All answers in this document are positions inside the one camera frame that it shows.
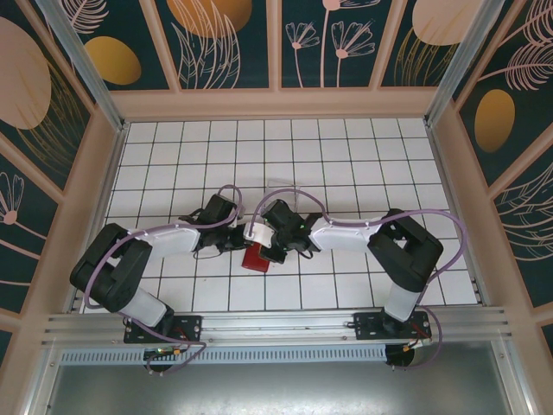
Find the gray floor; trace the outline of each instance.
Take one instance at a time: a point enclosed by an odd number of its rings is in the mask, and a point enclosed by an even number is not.
[[[432,366],[384,363],[195,365],[153,378],[141,367],[63,367],[51,414],[510,413],[491,349],[446,344]]]

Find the flower illustration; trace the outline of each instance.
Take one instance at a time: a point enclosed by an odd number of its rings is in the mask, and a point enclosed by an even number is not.
[[[322,0],[322,5],[325,9],[335,11],[338,9],[360,9],[362,7],[370,7],[380,3],[380,0]]]
[[[336,86],[340,86],[340,66],[342,59],[354,56],[363,56],[374,52],[374,42],[370,30],[372,22],[361,24],[351,23],[344,32],[344,22],[332,25],[332,41],[336,56],[338,57],[338,68],[336,70]]]
[[[17,222],[17,209],[23,198],[25,181],[14,175],[10,186],[10,179],[4,172],[0,173],[0,223],[13,225]]]
[[[14,175],[12,183],[10,183],[8,175],[5,172],[0,173],[0,225],[16,225],[34,236],[46,239],[46,236],[40,235],[38,232],[29,229],[17,221],[17,211],[21,205],[24,189],[25,181],[20,176]],[[0,246],[5,246],[12,251],[19,252],[33,259],[40,258],[40,255],[27,251],[19,246],[10,244],[2,239],[0,239]],[[0,280],[0,283],[11,284],[3,280]]]
[[[300,75],[300,64],[297,60],[297,51],[302,48],[311,48],[319,44],[319,36],[316,35],[313,22],[311,23],[299,23],[296,27],[294,23],[288,23],[286,25],[286,35],[294,48],[294,56],[296,58],[296,72],[297,80],[300,82],[300,88],[303,88],[302,76]]]

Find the white grid floor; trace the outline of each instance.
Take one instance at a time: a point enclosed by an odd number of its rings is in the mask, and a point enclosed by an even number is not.
[[[390,207],[449,209],[421,119],[136,123],[106,220],[128,228],[166,224],[229,182],[242,189],[251,214],[269,180],[301,186],[340,218],[372,218]],[[317,208],[300,197],[298,211]],[[441,266],[459,247],[453,224],[435,215],[415,219],[444,244]],[[154,260],[141,286],[180,312],[378,307],[391,286],[371,254],[321,252],[306,260],[292,252],[266,274],[242,268],[243,257]],[[477,303],[474,287],[461,259],[430,285],[423,304]]]

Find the metal base plate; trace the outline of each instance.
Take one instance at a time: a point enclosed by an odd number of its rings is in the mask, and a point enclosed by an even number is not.
[[[385,320],[385,314],[381,311],[354,314],[352,328],[355,329],[357,340],[403,339],[408,342],[419,337],[432,337],[429,317],[425,311],[414,311],[409,320],[395,326],[393,334],[385,329]]]
[[[182,333],[184,333],[187,340],[191,342],[198,342],[201,334],[201,320],[201,316],[175,316],[173,328],[171,332],[168,333],[168,337],[181,339]],[[152,344],[164,342],[163,340],[146,333],[133,322],[127,322],[123,341],[127,344]]]

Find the enclosure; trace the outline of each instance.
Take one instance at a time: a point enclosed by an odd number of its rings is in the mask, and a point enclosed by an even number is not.
[[[4,2],[0,412],[550,413],[551,27],[550,0]],[[245,220],[279,188],[337,220],[461,218],[420,302],[432,366],[392,371],[393,339],[348,326],[390,295],[372,253],[260,272],[211,246],[145,268],[207,343],[148,376],[151,346],[69,276],[106,224],[167,225],[226,184]],[[442,268],[460,229],[413,218]]]

